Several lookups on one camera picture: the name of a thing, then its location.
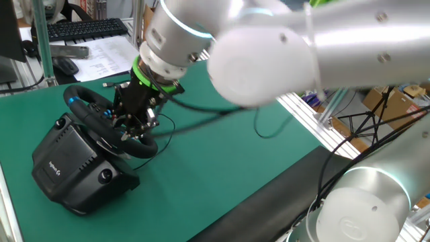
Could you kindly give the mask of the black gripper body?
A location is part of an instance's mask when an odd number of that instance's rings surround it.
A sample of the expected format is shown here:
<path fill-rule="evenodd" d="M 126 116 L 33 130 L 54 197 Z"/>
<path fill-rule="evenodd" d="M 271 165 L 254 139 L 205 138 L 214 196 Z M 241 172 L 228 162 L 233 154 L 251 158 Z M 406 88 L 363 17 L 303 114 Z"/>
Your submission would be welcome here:
<path fill-rule="evenodd" d="M 114 114 L 133 114 L 143 122 L 147 108 L 152 108 L 158 117 L 167 100 L 151 81 L 132 75 L 129 81 L 115 85 Z"/>

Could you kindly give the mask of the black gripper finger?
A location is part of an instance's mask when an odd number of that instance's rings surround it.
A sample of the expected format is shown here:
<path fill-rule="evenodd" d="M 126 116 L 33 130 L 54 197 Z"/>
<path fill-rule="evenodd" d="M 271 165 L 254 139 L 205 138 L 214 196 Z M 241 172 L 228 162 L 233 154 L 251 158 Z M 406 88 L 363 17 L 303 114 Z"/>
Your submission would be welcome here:
<path fill-rule="evenodd" d="M 143 138 L 143 123 L 133 114 L 114 114 L 112 126 L 121 134 L 127 135 L 127 139 L 140 140 Z"/>
<path fill-rule="evenodd" d="M 147 108 L 144 111 L 143 118 L 144 118 L 144 121 L 142 123 L 143 123 L 144 130 L 150 130 L 159 125 L 159 121 L 157 120 L 157 115 L 155 114 L 155 111 L 152 108 Z"/>

